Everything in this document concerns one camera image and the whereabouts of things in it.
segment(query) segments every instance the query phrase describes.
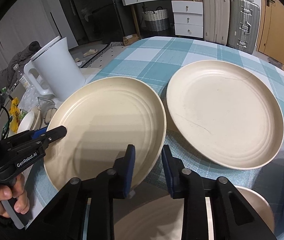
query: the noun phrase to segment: human hand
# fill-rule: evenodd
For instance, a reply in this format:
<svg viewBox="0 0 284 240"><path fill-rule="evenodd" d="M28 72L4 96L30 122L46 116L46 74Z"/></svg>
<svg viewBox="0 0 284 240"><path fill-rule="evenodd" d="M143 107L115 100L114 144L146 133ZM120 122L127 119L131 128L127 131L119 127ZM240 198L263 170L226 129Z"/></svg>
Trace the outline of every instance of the human hand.
<svg viewBox="0 0 284 240"><path fill-rule="evenodd" d="M1 200L9 200L12 197L17 198L17 201L14 205L14 210L17 213L24 215L29 211L29 199L27 198L27 193L24 190L24 182L24 175L19 174L16 177L16 184L12 187L12 189L8 186L0 185L0 216L5 218L10 217L1 204Z"/></svg>

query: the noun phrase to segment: blue gripper pad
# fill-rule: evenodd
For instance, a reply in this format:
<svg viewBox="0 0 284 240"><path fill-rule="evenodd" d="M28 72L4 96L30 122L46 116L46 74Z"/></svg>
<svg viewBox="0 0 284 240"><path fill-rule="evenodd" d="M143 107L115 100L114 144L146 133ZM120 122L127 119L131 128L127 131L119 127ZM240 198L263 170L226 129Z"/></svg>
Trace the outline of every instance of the blue gripper pad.
<svg viewBox="0 0 284 240"><path fill-rule="evenodd" d="M133 169L134 169L134 163L135 163L135 146L134 145L128 145L125 153L125 157L128 154L128 161L127 161L127 169L126 173L124 174L124 196L127 197L130 193L131 183L132 183L132 177L133 177Z"/></svg>
<svg viewBox="0 0 284 240"><path fill-rule="evenodd" d="M32 135L32 139L36 139L40 137L42 134L46 133L47 127L44 127L42 129L36 130L34 134Z"/></svg>
<svg viewBox="0 0 284 240"><path fill-rule="evenodd" d="M126 198L130 193L133 169L135 163L135 146L129 144L127 146L124 157L115 160L113 168L117 171L120 177L119 188L116 189L116 198Z"/></svg>
<svg viewBox="0 0 284 240"><path fill-rule="evenodd" d="M162 148L161 156L162 156L162 164L163 164L163 170L166 180L166 185L168 187L168 192L173 197L174 188L173 188L173 173L169 166L168 158L173 158L170 149L167 145L164 145Z"/></svg>

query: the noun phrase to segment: refrigerator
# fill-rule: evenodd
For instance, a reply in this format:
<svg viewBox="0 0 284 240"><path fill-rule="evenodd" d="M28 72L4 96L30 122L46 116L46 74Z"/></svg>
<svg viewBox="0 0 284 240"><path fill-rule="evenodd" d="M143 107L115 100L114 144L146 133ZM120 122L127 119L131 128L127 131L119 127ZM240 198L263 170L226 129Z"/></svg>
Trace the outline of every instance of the refrigerator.
<svg viewBox="0 0 284 240"><path fill-rule="evenodd" d="M132 13L122 0L60 0L78 44L122 41L135 33Z"/></svg>

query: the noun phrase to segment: plastic bottle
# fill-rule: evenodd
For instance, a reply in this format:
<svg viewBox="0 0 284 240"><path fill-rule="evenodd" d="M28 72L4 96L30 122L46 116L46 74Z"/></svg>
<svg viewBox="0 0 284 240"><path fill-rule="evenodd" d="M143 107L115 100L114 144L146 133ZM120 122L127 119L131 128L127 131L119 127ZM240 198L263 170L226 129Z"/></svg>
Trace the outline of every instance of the plastic bottle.
<svg viewBox="0 0 284 240"><path fill-rule="evenodd" d="M25 78L25 76L24 76L24 73L19 70L19 65L16 64L16 65L13 67L13 69L14 69L14 70L16 71L16 73L17 73L17 80L22 83L22 85L23 85L23 87L24 87L25 89L27 89L27 88L30 86L30 84L29 84L29 82L26 80L26 78Z"/></svg>

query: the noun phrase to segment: woven basket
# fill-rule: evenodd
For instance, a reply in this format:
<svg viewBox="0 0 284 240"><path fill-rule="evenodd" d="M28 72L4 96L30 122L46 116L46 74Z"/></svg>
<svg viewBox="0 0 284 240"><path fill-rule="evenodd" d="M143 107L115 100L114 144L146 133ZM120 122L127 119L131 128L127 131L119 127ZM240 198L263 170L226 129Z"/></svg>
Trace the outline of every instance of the woven basket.
<svg viewBox="0 0 284 240"><path fill-rule="evenodd" d="M146 28L153 32L170 28L168 10L166 9L144 12L144 20Z"/></svg>

